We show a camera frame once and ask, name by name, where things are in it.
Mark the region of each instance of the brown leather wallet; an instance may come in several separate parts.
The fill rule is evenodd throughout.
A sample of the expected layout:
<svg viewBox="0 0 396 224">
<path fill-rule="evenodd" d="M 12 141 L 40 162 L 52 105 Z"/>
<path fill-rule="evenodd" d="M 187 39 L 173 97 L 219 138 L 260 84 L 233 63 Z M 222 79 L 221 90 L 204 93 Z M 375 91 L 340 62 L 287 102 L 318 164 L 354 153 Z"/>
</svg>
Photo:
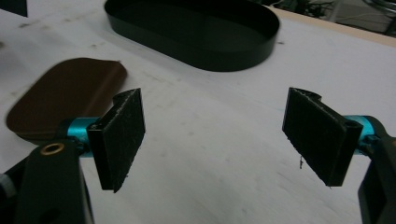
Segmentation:
<svg viewBox="0 0 396 224">
<path fill-rule="evenodd" d="M 31 142 L 50 140 L 65 119 L 102 117 L 126 76 L 115 61 L 77 58 L 58 63 L 12 107 L 7 126 Z"/>
</svg>

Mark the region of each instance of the black plastic part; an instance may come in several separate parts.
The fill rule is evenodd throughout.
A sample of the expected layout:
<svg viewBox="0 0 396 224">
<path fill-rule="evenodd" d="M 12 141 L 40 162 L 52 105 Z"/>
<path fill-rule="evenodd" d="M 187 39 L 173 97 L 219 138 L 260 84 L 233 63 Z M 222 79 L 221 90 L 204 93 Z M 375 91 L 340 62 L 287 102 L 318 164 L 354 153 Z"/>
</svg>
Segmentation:
<svg viewBox="0 0 396 224">
<path fill-rule="evenodd" d="M 145 134 L 140 89 L 113 98 L 113 107 L 87 128 L 102 189 L 118 191 Z"/>
<path fill-rule="evenodd" d="M 108 0 L 114 31 L 197 68 L 231 72 L 264 61 L 279 19 L 246 0 Z"/>
<path fill-rule="evenodd" d="M 15 223 L 93 223 L 89 195 L 73 142 L 51 141 L 29 155 Z"/>
<path fill-rule="evenodd" d="M 26 0 L 1 0 L 0 8 L 23 17 L 27 17 L 27 1 Z"/>
<path fill-rule="evenodd" d="M 283 132 L 326 186 L 342 186 L 362 126 L 314 92 L 290 88 Z"/>
<path fill-rule="evenodd" d="M 363 224 L 396 223 L 396 138 L 377 119 L 366 118 L 378 141 L 372 143 L 372 162 L 359 188 L 361 219 Z"/>
<path fill-rule="evenodd" d="M 8 177 L 12 181 L 12 184 L 14 185 L 16 191 L 18 191 L 21 188 L 21 182 L 25 170 L 25 164 L 26 164 L 26 159 L 23 159 L 6 171 L 6 175 L 8 175 Z M 4 193 L 4 190 L 0 187 L 1 223 L 11 224 L 14 222 L 16 205 L 17 205 L 17 195 L 8 198 L 7 195 Z"/>
</svg>

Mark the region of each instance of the white table surface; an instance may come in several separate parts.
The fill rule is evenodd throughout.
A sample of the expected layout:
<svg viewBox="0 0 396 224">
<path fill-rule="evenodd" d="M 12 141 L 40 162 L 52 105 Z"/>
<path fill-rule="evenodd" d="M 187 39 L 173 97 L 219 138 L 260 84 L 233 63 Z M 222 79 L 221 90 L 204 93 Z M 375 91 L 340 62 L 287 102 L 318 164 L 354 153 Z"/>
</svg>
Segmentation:
<svg viewBox="0 0 396 224">
<path fill-rule="evenodd" d="M 283 44 L 267 61 L 207 72 L 115 34 L 103 4 L 33 0 L 30 18 L 0 11 L 1 173 L 35 147 L 4 120 L 42 74 L 71 58 L 115 60 L 129 72 L 122 90 L 142 89 L 147 133 L 116 194 L 81 159 L 96 223 L 361 223 L 369 160 L 355 156 L 341 188 L 300 169 L 281 131 L 288 88 L 343 115 L 372 115 L 394 136 L 396 48 L 281 17 Z"/>
</svg>

